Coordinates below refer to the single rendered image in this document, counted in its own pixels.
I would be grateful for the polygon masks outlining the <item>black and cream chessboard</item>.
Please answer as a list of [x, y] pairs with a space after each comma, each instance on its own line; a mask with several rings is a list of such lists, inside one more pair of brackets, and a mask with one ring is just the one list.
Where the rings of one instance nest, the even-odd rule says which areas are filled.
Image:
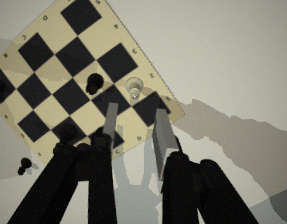
[[[93, 73], [104, 84], [89, 95]], [[126, 89], [134, 77], [138, 99]], [[112, 160], [152, 136], [157, 108], [171, 124], [185, 115], [105, 0], [55, 2], [0, 54], [0, 80], [0, 116], [45, 165], [63, 124], [77, 130], [67, 145], [90, 145], [109, 102], [118, 103]]]

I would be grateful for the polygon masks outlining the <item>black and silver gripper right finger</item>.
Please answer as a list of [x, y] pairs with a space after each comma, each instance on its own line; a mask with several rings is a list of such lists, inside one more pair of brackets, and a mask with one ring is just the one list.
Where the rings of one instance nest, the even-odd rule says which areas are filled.
[[162, 224], [199, 224], [198, 210], [205, 224], [259, 224], [215, 161], [199, 164], [183, 153], [166, 109], [157, 108], [152, 140], [163, 182]]

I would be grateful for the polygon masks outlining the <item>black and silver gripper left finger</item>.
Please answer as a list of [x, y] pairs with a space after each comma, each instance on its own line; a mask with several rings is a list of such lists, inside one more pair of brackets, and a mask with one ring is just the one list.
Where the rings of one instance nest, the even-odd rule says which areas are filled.
[[60, 224], [81, 181], [89, 181], [88, 224], [117, 224], [111, 164], [117, 111], [118, 103], [109, 102], [104, 128], [91, 135], [89, 150], [57, 150], [7, 224]]

